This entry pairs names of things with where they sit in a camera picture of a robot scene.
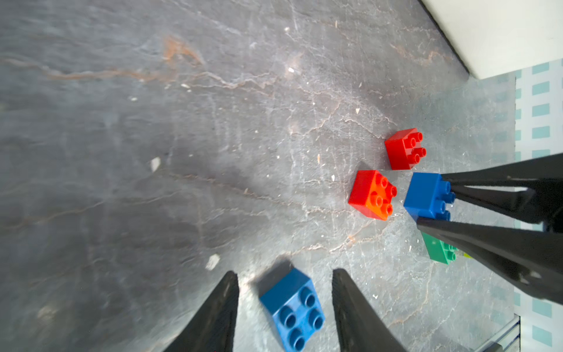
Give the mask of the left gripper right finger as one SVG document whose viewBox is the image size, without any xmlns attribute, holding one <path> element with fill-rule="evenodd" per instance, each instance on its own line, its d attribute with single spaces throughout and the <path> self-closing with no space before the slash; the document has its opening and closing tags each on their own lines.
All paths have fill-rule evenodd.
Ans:
<svg viewBox="0 0 563 352">
<path fill-rule="evenodd" d="M 404 351 L 343 268 L 333 271 L 332 302 L 341 351 Z"/>
</svg>

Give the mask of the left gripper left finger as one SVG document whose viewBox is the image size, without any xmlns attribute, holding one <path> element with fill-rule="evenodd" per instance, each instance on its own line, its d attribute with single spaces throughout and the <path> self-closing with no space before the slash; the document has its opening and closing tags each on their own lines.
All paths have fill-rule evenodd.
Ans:
<svg viewBox="0 0 563 352">
<path fill-rule="evenodd" d="M 228 271 L 166 351 L 232 351 L 239 293 L 238 276 Z"/>
</svg>

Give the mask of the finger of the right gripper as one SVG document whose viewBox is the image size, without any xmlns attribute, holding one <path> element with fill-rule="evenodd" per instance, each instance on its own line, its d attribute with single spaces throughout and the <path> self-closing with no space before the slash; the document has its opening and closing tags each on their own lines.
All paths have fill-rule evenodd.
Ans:
<svg viewBox="0 0 563 352">
<path fill-rule="evenodd" d="M 420 218 L 417 228 L 451 244 L 536 299 L 562 303 L 562 234 Z"/>
<path fill-rule="evenodd" d="M 529 224 L 562 223 L 562 154 L 442 176 L 456 198 Z"/>
</svg>

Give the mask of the blue lego brick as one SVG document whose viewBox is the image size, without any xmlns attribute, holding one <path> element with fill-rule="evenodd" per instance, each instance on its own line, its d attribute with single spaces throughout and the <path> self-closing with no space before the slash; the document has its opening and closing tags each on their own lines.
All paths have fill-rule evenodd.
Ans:
<svg viewBox="0 0 563 352">
<path fill-rule="evenodd" d="M 453 204 L 456 196 L 451 183 L 436 173 L 413 173 L 404 202 L 404 207 L 414 221 L 419 218 L 450 221 L 447 205 Z"/>
<path fill-rule="evenodd" d="M 312 280 L 297 268 L 260 297 L 286 352 L 303 351 L 320 331 L 325 315 Z"/>
</svg>

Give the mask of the dark green lego brick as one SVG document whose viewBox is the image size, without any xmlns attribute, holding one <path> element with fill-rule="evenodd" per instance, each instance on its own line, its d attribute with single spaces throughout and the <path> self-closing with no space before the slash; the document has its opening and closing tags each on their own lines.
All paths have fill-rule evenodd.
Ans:
<svg viewBox="0 0 563 352">
<path fill-rule="evenodd" d="M 451 262 L 456 261 L 457 248 L 438 240 L 427 233 L 422 233 L 422 237 L 431 260 L 445 265 L 449 265 Z"/>
</svg>

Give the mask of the red lego brick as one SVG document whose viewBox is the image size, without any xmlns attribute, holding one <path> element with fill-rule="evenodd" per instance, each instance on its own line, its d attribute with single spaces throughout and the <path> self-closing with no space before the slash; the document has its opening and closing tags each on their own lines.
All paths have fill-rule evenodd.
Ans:
<svg viewBox="0 0 563 352">
<path fill-rule="evenodd" d="M 424 136 L 416 128 L 398 131 L 385 141 L 392 170 L 411 170 L 427 151 L 421 146 Z"/>
<path fill-rule="evenodd" d="M 393 214 L 397 188 L 377 170 L 359 170 L 348 204 L 368 218 L 386 221 Z"/>
</svg>

